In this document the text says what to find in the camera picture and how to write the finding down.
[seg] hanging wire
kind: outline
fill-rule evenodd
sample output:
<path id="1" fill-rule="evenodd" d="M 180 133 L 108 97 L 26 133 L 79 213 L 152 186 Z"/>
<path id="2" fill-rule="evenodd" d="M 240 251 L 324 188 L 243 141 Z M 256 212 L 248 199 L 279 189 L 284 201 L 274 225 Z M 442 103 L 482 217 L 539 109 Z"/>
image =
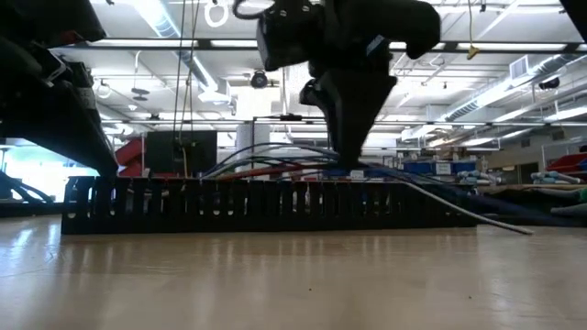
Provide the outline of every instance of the hanging wire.
<path id="1" fill-rule="evenodd" d="M 475 55 L 479 53 L 479 49 L 473 45 L 473 10 L 471 0 L 467 0 L 469 4 L 469 54 L 467 54 L 467 60 L 472 60 Z"/>
<path id="2" fill-rule="evenodd" d="M 183 46 L 183 25 L 185 24 L 185 4 L 187 0 L 183 0 L 182 4 L 182 28 L 180 30 L 180 48 Z M 175 143 L 175 126 L 177 124 L 177 105 L 179 103 L 180 94 L 180 73 L 182 68 L 182 56 L 178 56 L 177 59 L 177 82 L 175 84 L 175 105 L 173 106 L 173 133 L 172 133 L 172 146 Z M 174 167 L 175 150 L 172 148 L 172 166 Z"/>
<path id="3" fill-rule="evenodd" d="M 190 47 L 190 59 L 194 58 L 194 49 L 195 49 L 195 28 L 198 24 L 198 14 L 200 13 L 200 3 L 197 2 L 196 3 L 196 7 L 195 7 L 195 12 L 194 12 L 194 4 L 192 4 L 192 45 Z M 187 104 L 187 99 L 188 99 L 188 94 L 189 94 L 189 101 L 190 101 L 190 119 L 194 119 L 194 112 L 192 109 L 192 104 L 194 101 L 194 97 L 193 97 L 193 83 L 194 80 L 192 78 L 192 66 L 190 66 L 188 68 L 188 72 L 187 72 L 187 79 L 186 79 L 186 88 L 187 90 L 185 91 L 185 96 L 183 98 L 183 110 L 182 110 L 182 122 L 180 123 L 180 141 L 182 140 L 182 131 L 183 131 L 183 121 L 185 120 L 185 110 L 186 110 L 186 104 Z M 191 129 L 192 131 L 194 131 L 194 121 L 191 121 Z"/>

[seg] fluorescent light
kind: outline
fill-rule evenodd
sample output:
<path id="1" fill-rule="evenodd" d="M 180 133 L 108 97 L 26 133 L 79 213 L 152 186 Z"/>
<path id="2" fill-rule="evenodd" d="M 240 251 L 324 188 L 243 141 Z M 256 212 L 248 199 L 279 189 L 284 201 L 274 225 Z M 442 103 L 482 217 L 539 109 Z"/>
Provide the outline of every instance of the fluorescent light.
<path id="1" fill-rule="evenodd" d="M 474 43 L 475 47 L 480 50 L 563 50 L 567 47 L 567 44 L 562 43 L 543 43 L 543 44 L 531 44 L 531 43 Z M 458 50 L 468 50 L 470 44 L 460 43 L 457 46 Z"/>
<path id="2" fill-rule="evenodd" d="M 449 6 L 449 5 L 433 5 L 433 7 L 438 11 L 439 14 L 460 14 L 460 13 L 468 13 L 469 8 L 466 5 L 457 5 L 457 6 Z M 502 13 L 505 11 L 505 8 L 500 6 L 487 6 L 485 8 L 488 12 L 494 13 Z M 511 14 L 519 14 L 519 15 L 532 15 L 532 14 L 557 14 L 560 11 L 564 10 L 563 7 L 557 5 L 550 5 L 544 7 L 518 7 L 512 11 Z"/>
<path id="3" fill-rule="evenodd" d="M 567 119 L 567 118 L 571 118 L 571 117 L 575 117 L 575 116 L 580 116 L 580 115 L 584 115 L 587 114 L 587 106 L 582 106 L 582 107 L 578 107 L 575 109 L 571 109 L 571 110 L 566 110 L 566 111 L 559 111 L 557 114 L 555 115 L 550 115 L 548 117 L 545 118 L 546 121 L 558 121 L 558 120 L 563 120 L 563 119 Z"/>
<path id="4" fill-rule="evenodd" d="M 401 137 L 401 133 L 369 133 L 369 135 L 367 136 L 367 138 L 372 139 L 396 139 Z"/>
<path id="5" fill-rule="evenodd" d="M 257 47 L 256 40 L 212 40 L 212 47 Z"/>
<path id="6" fill-rule="evenodd" d="M 297 132 L 290 134 L 292 138 L 328 138 L 328 133 L 324 132 Z"/>
<path id="7" fill-rule="evenodd" d="M 434 147 L 442 146 L 443 144 L 447 144 L 447 143 L 449 143 L 449 141 L 447 141 L 445 139 L 438 139 L 438 140 L 434 140 L 434 141 L 430 142 L 428 144 L 428 146 L 431 148 L 434 148 Z"/>
<path id="8" fill-rule="evenodd" d="M 405 44 L 405 42 L 392 42 L 391 44 L 389 44 L 389 48 L 391 50 L 405 50 L 406 47 L 407 45 Z"/>
<path id="9" fill-rule="evenodd" d="M 527 110 L 522 110 L 522 109 L 520 109 L 520 110 L 515 110 L 515 111 L 512 111 L 512 112 L 510 112 L 510 113 L 507 113 L 507 114 L 505 114 L 505 115 L 498 116 L 498 117 L 497 117 L 497 118 L 495 118 L 493 121 L 494 121 L 495 123 L 501 123 L 501 122 L 504 122 L 504 121 L 506 121 L 506 120 L 514 119 L 514 118 L 516 118 L 517 116 L 520 116 L 520 115 L 523 115 L 523 114 L 525 114 L 526 112 L 527 112 Z"/>
<path id="10" fill-rule="evenodd" d="M 495 140 L 495 137 L 474 138 L 469 141 L 463 142 L 461 145 L 464 147 L 479 146 L 479 145 L 485 144 L 487 142 L 491 142 L 493 140 Z"/>
<path id="11" fill-rule="evenodd" d="M 514 138 L 519 135 L 525 134 L 525 133 L 529 132 L 530 130 L 532 130 L 532 128 L 522 129 L 522 130 L 519 130 L 516 132 L 512 132 L 510 134 L 506 134 L 506 135 L 502 136 L 502 138 Z"/>
<path id="12" fill-rule="evenodd" d="M 147 39 L 131 39 L 131 38 L 106 38 L 92 43 L 93 47 L 180 47 L 183 45 L 186 48 L 192 46 L 190 39 L 183 41 L 178 39 L 167 38 L 147 38 Z M 194 40 L 194 46 L 198 46 L 198 41 Z"/>
<path id="13" fill-rule="evenodd" d="M 207 102 L 218 102 L 218 103 L 229 103 L 230 97 L 226 94 L 216 93 L 211 91 L 204 91 L 198 95 L 200 101 Z"/>
<path id="14" fill-rule="evenodd" d="M 386 115 L 380 122 L 388 121 L 414 121 L 417 120 L 417 115 Z"/>
<path id="15" fill-rule="evenodd" d="M 516 123 L 493 123 L 496 127 L 542 127 L 544 123 L 526 123 L 526 122 L 516 122 Z"/>

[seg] ceiling light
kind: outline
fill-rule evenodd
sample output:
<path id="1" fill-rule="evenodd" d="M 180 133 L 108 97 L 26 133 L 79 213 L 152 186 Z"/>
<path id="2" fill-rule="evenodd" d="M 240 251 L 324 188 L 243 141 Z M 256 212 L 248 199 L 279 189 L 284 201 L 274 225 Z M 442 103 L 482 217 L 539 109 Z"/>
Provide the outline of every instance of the ceiling light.
<path id="1" fill-rule="evenodd" d="M 405 50 L 406 47 L 405 42 L 392 42 L 389 44 L 390 50 Z"/>
<path id="2" fill-rule="evenodd" d="M 220 7 L 222 8 L 222 17 L 217 21 L 213 20 L 210 16 L 212 12 L 212 8 Z M 228 22 L 228 13 L 230 10 L 228 9 L 228 0 L 220 0 L 220 1 L 208 1 L 204 6 L 204 19 L 205 22 L 211 28 L 220 28 Z"/>
<path id="3" fill-rule="evenodd" d="M 328 138 L 328 133 L 324 132 L 294 132 L 290 134 L 292 138 Z"/>
<path id="4" fill-rule="evenodd" d="M 461 145 L 463 147 L 472 147 L 472 146 L 479 146 L 485 144 L 487 142 L 491 142 L 495 139 L 495 137 L 481 137 L 481 138 L 474 138 L 469 141 L 463 142 Z"/>
<path id="5" fill-rule="evenodd" d="M 203 93 L 200 93 L 198 95 L 198 98 L 200 99 L 200 101 L 202 101 L 204 103 L 218 102 L 218 103 L 226 104 L 226 103 L 230 102 L 230 96 L 228 96 L 226 94 L 222 94 L 222 93 L 211 92 L 211 91 L 205 91 Z"/>
<path id="6" fill-rule="evenodd" d="M 512 111 L 511 113 L 507 113 L 505 115 L 498 116 L 493 121 L 496 122 L 496 123 L 501 123 L 501 122 L 504 122 L 506 120 L 514 119 L 517 116 L 520 116 L 520 115 L 522 115 L 524 113 L 526 113 L 526 110 L 522 110 L 522 109 L 515 110 L 515 111 Z"/>
<path id="7" fill-rule="evenodd" d="M 519 135 L 525 134 L 525 133 L 529 132 L 530 130 L 532 130 L 532 129 L 531 128 L 522 129 L 522 130 L 519 130 L 519 131 L 516 131 L 516 132 L 512 132 L 510 134 L 506 134 L 506 135 L 502 136 L 502 138 L 514 138 L 514 137 L 517 137 Z"/>
<path id="8" fill-rule="evenodd" d="M 550 115 L 550 116 L 546 117 L 544 120 L 546 120 L 548 122 L 558 121 L 558 120 L 563 120 L 563 119 L 567 119 L 567 118 L 571 118 L 571 117 L 575 117 L 575 116 L 580 116 L 580 115 L 584 115 L 584 114 L 587 114 L 587 106 L 582 106 L 582 107 L 578 107 L 578 108 L 566 110 L 566 111 L 560 111 L 555 115 Z"/>
<path id="9" fill-rule="evenodd" d="M 470 44 L 460 43 L 458 50 L 468 50 Z M 480 50 L 562 50 L 567 44 L 562 43 L 482 43 L 476 42 L 475 47 Z"/>
<path id="10" fill-rule="evenodd" d="M 212 47 L 250 47 L 257 48 L 256 40 L 212 40 Z"/>
<path id="11" fill-rule="evenodd" d="M 446 143 L 449 143 L 449 142 L 445 139 L 440 138 L 438 140 L 431 141 L 428 144 L 428 146 L 431 148 L 434 148 L 434 147 L 442 146 L 443 144 L 446 144 Z"/>
<path id="12" fill-rule="evenodd" d="M 390 122 L 390 121 L 414 121 L 417 120 L 417 116 L 416 115 L 386 115 L 382 120 L 377 121 L 378 122 Z"/>
<path id="13" fill-rule="evenodd" d="M 198 41 L 193 40 L 194 46 L 198 46 Z M 166 38 L 146 38 L 146 39 L 125 39 L 125 38 L 105 38 L 92 42 L 92 47 L 141 47 L 141 48 L 157 48 L 157 47 L 169 47 L 178 48 L 183 45 L 186 48 L 192 46 L 190 39 L 178 40 L 178 39 L 166 39 Z"/>

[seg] gray cable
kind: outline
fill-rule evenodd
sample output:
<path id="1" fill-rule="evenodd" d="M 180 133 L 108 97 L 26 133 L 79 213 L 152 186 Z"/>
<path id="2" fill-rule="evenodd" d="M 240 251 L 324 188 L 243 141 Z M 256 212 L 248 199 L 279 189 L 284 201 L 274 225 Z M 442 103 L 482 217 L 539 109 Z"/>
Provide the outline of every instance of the gray cable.
<path id="1" fill-rule="evenodd" d="M 412 183 L 409 183 L 409 182 L 406 182 L 405 184 L 408 187 L 410 187 L 410 188 L 412 188 L 412 189 L 414 189 L 414 190 L 416 190 L 416 191 L 418 191 L 418 192 L 420 192 L 420 193 L 422 193 L 422 194 L 424 194 L 424 195 L 426 195 L 426 196 L 434 199 L 435 201 L 441 202 L 444 205 L 446 205 L 446 206 L 454 209 L 455 211 L 461 212 L 464 215 L 471 216 L 471 217 L 473 217 L 473 218 L 475 218 L 475 219 L 477 219 L 477 220 L 479 220 L 479 221 L 481 221 L 481 222 L 483 222 L 483 223 L 485 223 L 487 225 L 497 226 L 497 227 L 500 227 L 502 229 L 511 230 L 511 231 L 516 232 L 516 233 L 520 233 L 520 234 L 524 234 L 524 235 L 534 235 L 534 232 L 532 230 L 530 230 L 530 229 L 526 229 L 526 228 L 523 228 L 523 227 L 520 227 L 520 226 L 517 226 L 517 225 L 508 225 L 506 223 L 503 223 L 503 222 L 500 222 L 500 221 L 495 221 L 495 220 L 492 220 L 492 219 L 487 218 L 485 216 L 475 214 L 475 213 L 473 213 L 471 211 L 468 211 L 468 210 L 465 210 L 464 208 L 462 208 L 460 206 L 457 206 L 457 205 L 455 205 L 455 204 L 453 204 L 453 203 L 451 203 L 451 202 L 449 202 L 449 201 L 447 201 L 447 200 L 445 200 L 443 198 L 440 198 L 440 197 L 434 195 L 433 193 L 428 192 L 428 191 L 426 191 L 426 190 L 424 190 L 424 189 L 416 186 L 415 184 L 412 184 Z"/>

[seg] blue bin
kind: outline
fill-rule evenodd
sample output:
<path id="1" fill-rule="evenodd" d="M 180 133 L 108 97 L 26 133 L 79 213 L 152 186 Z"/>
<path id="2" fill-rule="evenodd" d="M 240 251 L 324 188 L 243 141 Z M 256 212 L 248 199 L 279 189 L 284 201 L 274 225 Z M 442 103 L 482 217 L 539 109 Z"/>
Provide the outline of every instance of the blue bin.
<path id="1" fill-rule="evenodd" d="M 432 163 L 430 162 L 405 162 L 404 171 L 416 174 L 432 174 Z"/>
<path id="2" fill-rule="evenodd" d="M 459 161 L 452 163 L 452 173 L 457 174 L 460 171 L 475 171 L 477 164 L 474 161 Z"/>

